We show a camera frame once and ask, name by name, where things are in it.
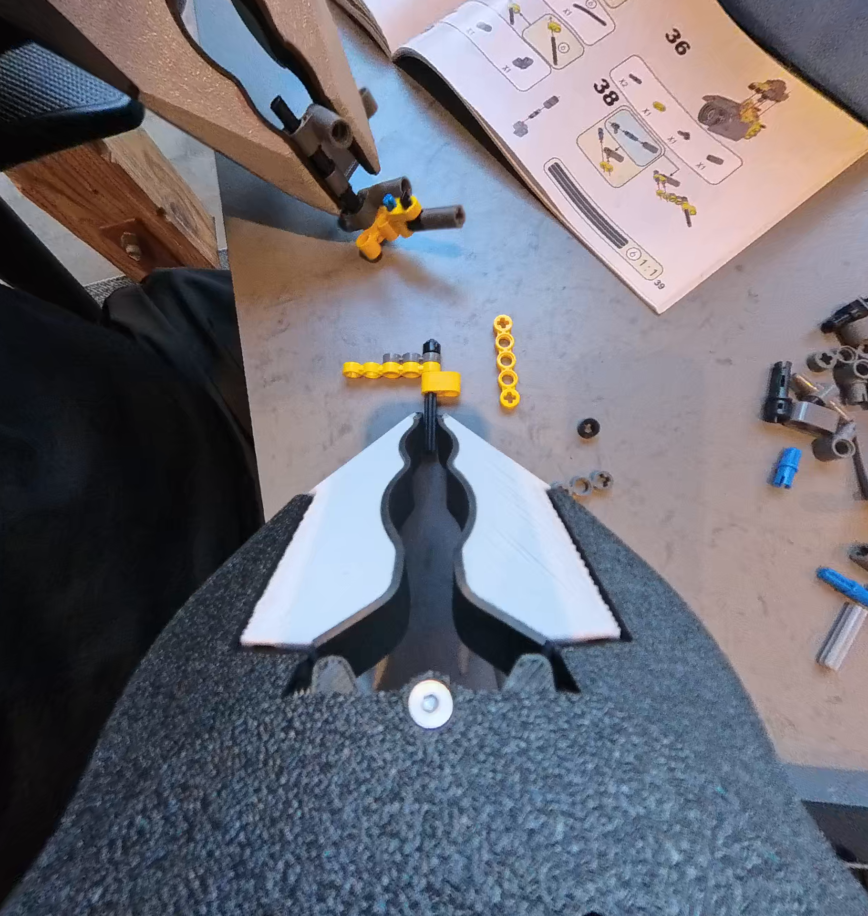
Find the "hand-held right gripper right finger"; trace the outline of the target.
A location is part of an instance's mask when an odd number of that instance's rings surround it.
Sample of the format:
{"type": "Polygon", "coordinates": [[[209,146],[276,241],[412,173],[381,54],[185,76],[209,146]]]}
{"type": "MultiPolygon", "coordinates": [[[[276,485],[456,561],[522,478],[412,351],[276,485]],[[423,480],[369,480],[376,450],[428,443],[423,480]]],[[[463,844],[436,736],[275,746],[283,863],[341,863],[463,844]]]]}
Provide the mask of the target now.
{"type": "Polygon", "coordinates": [[[469,500],[461,593],[539,645],[621,640],[588,564],[549,497],[549,483],[447,415],[450,472],[469,500]]]}

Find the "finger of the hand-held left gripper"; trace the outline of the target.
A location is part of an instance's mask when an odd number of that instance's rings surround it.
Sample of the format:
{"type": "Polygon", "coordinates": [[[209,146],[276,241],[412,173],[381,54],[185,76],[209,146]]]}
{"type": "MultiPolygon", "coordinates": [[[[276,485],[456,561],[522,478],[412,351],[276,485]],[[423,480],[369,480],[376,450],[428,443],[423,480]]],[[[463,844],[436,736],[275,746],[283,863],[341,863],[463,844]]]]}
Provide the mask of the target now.
{"type": "Polygon", "coordinates": [[[314,103],[339,112],[353,132],[369,132],[365,99],[344,54],[330,6],[319,0],[251,0],[270,51],[290,65],[314,103]]]}
{"type": "Polygon", "coordinates": [[[290,143],[199,54],[166,3],[53,0],[52,6],[130,78],[146,109],[283,192],[339,213],[290,143]]]}

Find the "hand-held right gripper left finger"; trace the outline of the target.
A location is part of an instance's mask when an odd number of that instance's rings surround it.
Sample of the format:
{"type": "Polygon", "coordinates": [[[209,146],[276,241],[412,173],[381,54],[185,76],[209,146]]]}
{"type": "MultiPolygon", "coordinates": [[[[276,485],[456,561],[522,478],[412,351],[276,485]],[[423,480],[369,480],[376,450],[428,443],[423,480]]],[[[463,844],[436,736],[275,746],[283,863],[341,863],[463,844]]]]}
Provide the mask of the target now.
{"type": "Polygon", "coordinates": [[[242,632],[243,648],[322,648],[357,623],[393,585],[397,548],[384,522],[384,496],[406,470],[406,415],[322,480],[267,590],[242,632]]]}

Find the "grey and yellow brick assembly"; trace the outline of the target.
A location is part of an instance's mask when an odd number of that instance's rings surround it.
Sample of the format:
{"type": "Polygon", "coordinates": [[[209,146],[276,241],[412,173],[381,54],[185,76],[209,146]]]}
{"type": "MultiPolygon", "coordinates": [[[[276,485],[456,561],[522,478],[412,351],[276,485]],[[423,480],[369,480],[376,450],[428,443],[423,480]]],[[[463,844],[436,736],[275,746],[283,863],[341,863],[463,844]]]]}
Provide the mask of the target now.
{"type": "Polygon", "coordinates": [[[353,154],[355,132],[336,110],[311,103],[298,116],[280,97],[273,99],[270,110],[314,179],[339,205],[339,225],[357,234],[357,248],[365,260],[381,260],[384,246],[397,237],[463,228],[468,219],[463,205],[426,210],[406,177],[355,191],[350,185],[350,175],[359,165],[353,154]]]}

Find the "yellow perforated brick beam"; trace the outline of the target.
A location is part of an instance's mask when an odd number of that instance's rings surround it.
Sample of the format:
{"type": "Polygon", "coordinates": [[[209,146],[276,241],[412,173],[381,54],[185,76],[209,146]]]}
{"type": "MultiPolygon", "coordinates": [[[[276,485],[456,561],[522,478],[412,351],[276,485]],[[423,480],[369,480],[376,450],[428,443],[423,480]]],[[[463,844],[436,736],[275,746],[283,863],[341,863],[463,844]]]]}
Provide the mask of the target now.
{"type": "Polygon", "coordinates": [[[343,363],[343,377],[349,381],[376,381],[376,380],[419,380],[425,371],[435,368],[436,361],[425,361],[417,352],[393,354],[385,352],[384,361],[346,361],[343,363]]]}

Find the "black axle with yellow connector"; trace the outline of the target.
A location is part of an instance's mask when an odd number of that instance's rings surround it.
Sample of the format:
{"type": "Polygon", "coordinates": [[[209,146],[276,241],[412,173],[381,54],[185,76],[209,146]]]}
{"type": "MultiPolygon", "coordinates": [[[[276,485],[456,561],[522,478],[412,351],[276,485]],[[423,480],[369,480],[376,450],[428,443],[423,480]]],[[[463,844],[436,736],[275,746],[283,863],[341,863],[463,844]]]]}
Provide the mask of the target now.
{"type": "Polygon", "coordinates": [[[436,430],[438,430],[438,397],[459,397],[463,389],[463,377],[456,371],[442,368],[441,359],[441,343],[428,338],[423,349],[423,417],[426,432],[426,449],[432,450],[436,447],[436,430]]]}

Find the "grey desk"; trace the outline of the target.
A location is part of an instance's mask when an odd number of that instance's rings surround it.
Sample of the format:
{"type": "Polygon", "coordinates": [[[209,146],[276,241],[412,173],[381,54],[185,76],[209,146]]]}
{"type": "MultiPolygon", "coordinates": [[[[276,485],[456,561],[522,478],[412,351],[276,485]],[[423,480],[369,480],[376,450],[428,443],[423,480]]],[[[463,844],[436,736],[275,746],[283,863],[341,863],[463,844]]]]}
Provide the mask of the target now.
{"type": "Polygon", "coordinates": [[[774,361],[804,365],[818,323],[868,294],[868,156],[697,290],[655,316],[551,218],[416,72],[385,63],[339,15],[381,109],[387,177],[428,205],[463,202],[459,231],[419,234],[369,265],[317,213],[217,156],[260,493],[276,514],[417,409],[414,388],[350,385],[343,361],[438,338],[463,373],[459,421],[545,481],[614,475],[586,503],[700,615],[755,699],[780,756],[868,770],[868,621],[837,673],[815,663],[868,540],[850,464],[759,421],[774,361]],[[521,405],[502,409],[493,317],[515,322],[521,405]],[[598,417],[593,440],[576,426],[598,417]],[[771,485],[785,447],[795,487],[771,485]]]}

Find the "small yellow brick piece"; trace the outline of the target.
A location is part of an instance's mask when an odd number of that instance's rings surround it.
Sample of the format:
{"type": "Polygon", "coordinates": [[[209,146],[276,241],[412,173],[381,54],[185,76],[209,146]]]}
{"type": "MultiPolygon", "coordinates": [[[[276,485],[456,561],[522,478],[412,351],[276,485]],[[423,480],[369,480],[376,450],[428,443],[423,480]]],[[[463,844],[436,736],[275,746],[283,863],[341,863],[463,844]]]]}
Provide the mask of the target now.
{"type": "Polygon", "coordinates": [[[517,351],[515,351],[517,338],[512,333],[512,328],[515,322],[508,313],[497,313],[493,317],[499,405],[505,412],[512,412],[521,405],[517,351]]]}

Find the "person's black clothing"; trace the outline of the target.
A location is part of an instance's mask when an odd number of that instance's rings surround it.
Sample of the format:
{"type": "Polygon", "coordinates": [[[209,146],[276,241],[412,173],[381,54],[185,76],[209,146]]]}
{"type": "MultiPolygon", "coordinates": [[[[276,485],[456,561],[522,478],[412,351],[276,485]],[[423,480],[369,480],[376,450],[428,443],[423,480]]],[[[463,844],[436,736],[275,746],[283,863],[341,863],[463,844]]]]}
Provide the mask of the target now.
{"type": "Polygon", "coordinates": [[[260,525],[229,271],[156,271],[90,322],[0,285],[0,905],[147,648],[260,525]]]}

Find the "blue axle peg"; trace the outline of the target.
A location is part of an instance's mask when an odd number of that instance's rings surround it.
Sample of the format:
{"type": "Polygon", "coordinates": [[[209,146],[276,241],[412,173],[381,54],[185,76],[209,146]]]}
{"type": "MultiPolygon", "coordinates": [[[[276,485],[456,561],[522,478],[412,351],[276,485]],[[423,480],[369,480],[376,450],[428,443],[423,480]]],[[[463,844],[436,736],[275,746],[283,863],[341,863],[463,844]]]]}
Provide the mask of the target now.
{"type": "Polygon", "coordinates": [[[868,586],[864,586],[862,581],[847,578],[842,571],[828,566],[818,567],[818,578],[836,593],[844,595],[850,602],[868,608],[868,586]]]}

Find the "light grey axle rod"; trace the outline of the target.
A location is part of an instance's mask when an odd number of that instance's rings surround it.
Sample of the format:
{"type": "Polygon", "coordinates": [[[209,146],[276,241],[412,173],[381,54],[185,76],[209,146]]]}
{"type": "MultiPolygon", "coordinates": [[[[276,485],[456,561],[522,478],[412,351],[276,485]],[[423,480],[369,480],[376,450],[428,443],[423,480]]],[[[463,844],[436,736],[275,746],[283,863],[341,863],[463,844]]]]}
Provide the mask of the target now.
{"type": "Polygon", "coordinates": [[[858,602],[846,602],[839,608],[824,645],[818,651],[818,663],[822,669],[837,673],[847,658],[857,637],[862,632],[864,621],[868,619],[868,607],[858,602]]]}

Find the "open instruction booklet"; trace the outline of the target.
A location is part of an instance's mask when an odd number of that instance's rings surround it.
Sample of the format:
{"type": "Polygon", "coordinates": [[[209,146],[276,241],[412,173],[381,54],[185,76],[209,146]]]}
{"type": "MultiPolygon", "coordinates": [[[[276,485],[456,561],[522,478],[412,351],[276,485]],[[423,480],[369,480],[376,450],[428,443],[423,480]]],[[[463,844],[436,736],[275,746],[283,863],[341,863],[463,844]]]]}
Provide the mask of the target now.
{"type": "Polygon", "coordinates": [[[655,313],[868,154],[719,3],[339,3],[426,63],[655,313]]]}

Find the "pile of small building bricks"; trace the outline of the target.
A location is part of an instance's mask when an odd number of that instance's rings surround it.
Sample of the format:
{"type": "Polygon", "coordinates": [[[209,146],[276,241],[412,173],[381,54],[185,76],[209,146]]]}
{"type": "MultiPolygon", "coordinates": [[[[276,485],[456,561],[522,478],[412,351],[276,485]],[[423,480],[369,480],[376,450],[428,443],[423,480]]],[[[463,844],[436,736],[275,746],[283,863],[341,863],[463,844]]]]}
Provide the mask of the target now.
{"type": "Polygon", "coordinates": [[[808,352],[804,371],[771,366],[759,421],[802,432],[822,464],[854,464],[868,500],[868,295],[833,309],[819,332],[836,344],[808,352]]]}

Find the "grey cardboard box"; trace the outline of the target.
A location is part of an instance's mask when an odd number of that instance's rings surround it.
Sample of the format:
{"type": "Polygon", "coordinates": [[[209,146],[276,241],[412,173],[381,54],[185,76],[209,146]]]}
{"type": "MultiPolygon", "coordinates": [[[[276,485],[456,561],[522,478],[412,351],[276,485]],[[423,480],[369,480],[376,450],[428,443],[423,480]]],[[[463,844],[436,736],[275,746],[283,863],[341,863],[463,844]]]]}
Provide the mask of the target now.
{"type": "Polygon", "coordinates": [[[868,0],[722,0],[759,48],[868,127],[868,0]]]}

